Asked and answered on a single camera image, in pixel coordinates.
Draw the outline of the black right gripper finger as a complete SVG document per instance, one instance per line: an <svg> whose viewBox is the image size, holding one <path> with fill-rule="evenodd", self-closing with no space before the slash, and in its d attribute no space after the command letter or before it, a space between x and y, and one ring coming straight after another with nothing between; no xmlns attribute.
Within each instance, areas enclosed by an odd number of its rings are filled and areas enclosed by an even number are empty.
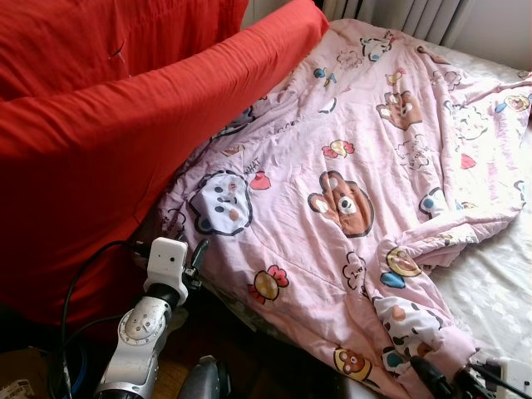
<svg viewBox="0 0 532 399"><path fill-rule="evenodd" d="M455 389L450 385L445 373L432 362L418 356L411 357L409 362L433 398L451 399L455 395Z"/></svg>

